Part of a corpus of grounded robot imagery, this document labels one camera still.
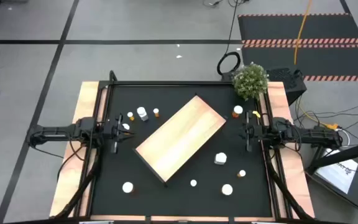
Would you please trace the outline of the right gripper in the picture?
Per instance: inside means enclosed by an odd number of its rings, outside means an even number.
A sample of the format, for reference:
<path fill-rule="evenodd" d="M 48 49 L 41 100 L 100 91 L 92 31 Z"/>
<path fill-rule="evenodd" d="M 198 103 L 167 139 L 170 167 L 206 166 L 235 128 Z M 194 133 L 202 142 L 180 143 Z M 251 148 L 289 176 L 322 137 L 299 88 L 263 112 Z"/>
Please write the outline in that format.
<path fill-rule="evenodd" d="M 252 114 L 252 111 L 248 111 L 246 113 L 246 122 L 245 124 L 241 125 L 240 130 L 245 131 L 245 134 L 240 133 L 239 136 L 243 140 L 246 140 L 246 151 L 252 152 L 252 143 L 254 141 L 258 141 L 259 136 L 262 133 L 262 127 L 260 126 L 260 118 Z"/>

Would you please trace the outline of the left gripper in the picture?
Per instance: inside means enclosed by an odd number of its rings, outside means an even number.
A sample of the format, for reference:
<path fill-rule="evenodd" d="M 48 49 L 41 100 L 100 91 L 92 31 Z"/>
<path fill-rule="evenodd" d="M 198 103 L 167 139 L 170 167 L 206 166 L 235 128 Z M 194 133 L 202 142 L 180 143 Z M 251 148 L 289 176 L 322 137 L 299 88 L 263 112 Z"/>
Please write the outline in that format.
<path fill-rule="evenodd" d="M 134 133 L 121 132 L 121 125 L 125 124 L 122 119 L 123 115 L 120 113 L 114 118 L 114 120 L 109 120 L 104 124 L 103 136 L 105 139 L 112 140 L 111 152 L 113 154 L 117 154 L 118 144 L 121 141 L 133 138 L 135 136 Z"/>

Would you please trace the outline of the white supplement bottle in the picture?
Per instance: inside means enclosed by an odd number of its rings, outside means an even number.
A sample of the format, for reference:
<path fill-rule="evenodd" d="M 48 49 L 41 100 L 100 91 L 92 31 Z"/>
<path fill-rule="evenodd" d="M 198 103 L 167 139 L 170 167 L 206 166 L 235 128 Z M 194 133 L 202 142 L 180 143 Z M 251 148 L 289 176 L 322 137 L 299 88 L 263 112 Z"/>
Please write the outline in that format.
<path fill-rule="evenodd" d="M 149 119 L 147 112 L 144 107 L 138 107 L 137 113 L 142 121 L 147 121 Z"/>
<path fill-rule="evenodd" d="M 214 163 L 217 165 L 224 165 L 227 161 L 227 155 L 223 152 L 217 153 L 214 157 Z"/>

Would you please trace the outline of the green potted plant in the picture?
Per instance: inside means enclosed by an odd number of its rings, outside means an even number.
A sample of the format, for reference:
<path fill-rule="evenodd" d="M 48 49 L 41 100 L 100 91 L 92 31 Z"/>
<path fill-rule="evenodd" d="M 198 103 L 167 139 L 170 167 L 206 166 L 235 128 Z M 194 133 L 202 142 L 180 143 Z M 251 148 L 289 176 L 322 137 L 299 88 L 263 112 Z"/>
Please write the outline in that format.
<path fill-rule="evenodd" d="M 233 74 L 232 84 L 238 96 L 243 100 L 259 99 L 267 91 L 269 73 L 254 62 L 244 65 Z"/>

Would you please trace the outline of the black perforated computer tower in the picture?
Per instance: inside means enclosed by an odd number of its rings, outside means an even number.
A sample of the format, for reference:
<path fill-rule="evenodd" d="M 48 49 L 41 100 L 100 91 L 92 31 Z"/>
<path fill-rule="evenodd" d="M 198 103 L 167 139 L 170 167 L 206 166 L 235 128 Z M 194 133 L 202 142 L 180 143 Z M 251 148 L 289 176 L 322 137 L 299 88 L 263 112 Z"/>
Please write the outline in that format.
<path fill-rule="evenodd" d="M 233 74 L 239 68 L 230 70 L 229 72 L 222 72 L 218 68 L 217 72 L 221 76 L 222 81 L 232 83 Z M 307 90 L 303 80 L 304 76 L 300 70 L 290 70 L 289 68 L 274 68 L 266 71 L 269 74 L 268 82 L 277 82 L 283 84 L 288 106 L 294 103 Z M 272 101 L 271 97 L 268 96 L 269 87 L 267 87 L 267 91 L 262 94 L 268 98 L 269 103 Z"/>

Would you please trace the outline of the black striped floor mat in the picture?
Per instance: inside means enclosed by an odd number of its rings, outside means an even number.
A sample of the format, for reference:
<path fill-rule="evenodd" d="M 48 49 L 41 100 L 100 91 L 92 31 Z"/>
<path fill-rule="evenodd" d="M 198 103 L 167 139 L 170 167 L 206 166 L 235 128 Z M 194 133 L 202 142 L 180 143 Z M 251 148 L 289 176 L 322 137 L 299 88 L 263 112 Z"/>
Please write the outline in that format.
<path fill-rule="evenodd" d="M 238 21 L 244 64 L 299 69 L 307 81 L 358 81 L 351 14 L 242 14 Z"/>

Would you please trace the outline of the white printed sheet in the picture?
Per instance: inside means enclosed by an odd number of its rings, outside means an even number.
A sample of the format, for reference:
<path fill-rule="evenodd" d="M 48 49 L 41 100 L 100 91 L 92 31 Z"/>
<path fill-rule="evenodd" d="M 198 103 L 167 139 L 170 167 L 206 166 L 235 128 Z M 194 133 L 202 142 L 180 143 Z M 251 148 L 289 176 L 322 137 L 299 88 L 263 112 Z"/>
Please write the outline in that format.
<path fill-rule="evenodd" d="M 354 160 L 347 160 L 320 167 L 315 174 L 329 182 L 331 185 L 347 194 L 356 174 L 358 163 Z"/>

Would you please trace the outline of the black side stand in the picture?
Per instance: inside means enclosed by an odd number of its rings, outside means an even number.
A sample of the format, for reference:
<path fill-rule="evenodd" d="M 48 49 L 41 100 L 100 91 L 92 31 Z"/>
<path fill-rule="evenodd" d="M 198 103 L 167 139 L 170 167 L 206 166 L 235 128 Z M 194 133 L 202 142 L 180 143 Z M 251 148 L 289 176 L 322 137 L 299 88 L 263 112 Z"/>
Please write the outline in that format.
<path fill-rule="evenodd" d="M 308 168 L 306 168 L 305 173 L 317 183 L 329 189 L 331 192 L 349 202 L 353 207 L 358 209 L 358 168 L 354 179 L 352 181 L 351 187 L 347 194 L 343 193 L 329 182 L 326 182 L 324 179 L 320 178 L 315 174 L 316 170 L 320 167 L 329 166 L 342 161 L 354 160 L 358 163 L 358 146 L 354 146 L 350 149 L 329 149 L 323 146 L 320 146 Z"/>

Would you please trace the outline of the black table edge frame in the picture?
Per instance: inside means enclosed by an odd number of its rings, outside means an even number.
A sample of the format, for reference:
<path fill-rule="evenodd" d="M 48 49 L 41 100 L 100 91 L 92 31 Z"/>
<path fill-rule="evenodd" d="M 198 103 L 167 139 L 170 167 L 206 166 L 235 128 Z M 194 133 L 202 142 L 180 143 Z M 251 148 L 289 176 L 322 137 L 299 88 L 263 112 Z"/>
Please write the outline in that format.
<path fill-rule="evenodd" d="M 135 148 L 196 95 L 224 117 L 226 123 L 164 184 L 135 153 Z M 236 105 L 246 111 L 256 108 L 254 100 L 244 101 L 231 85 L 221 82 L 115 85 L 109 98 L 110 118 L 140 106 L 148 113 L 158 108 L 160 116 L 132 122 L 130 129 L 135 136 L 120 142 L 117 154 L 111 152 L 110 142 L 105 143 L 91 214 L 270 218 L 264 156 L 259 143 L 252 145 L 252 152 L 246 151 L 246 142 L 239 136 L 243 120 L 231 115 Z M 220 152 L 227 155 L 224 165 L 214 163 Z M 244 177 L 237 176 L 240 170 L 246 171 Z M 193 179 L 197 181 L 195 187 L 190 185 Z M 133 193 L 122 191 L 125 182 L 134 184 Z M 224 184 L 233 187 L 231 195 L 221 193 Z"/>

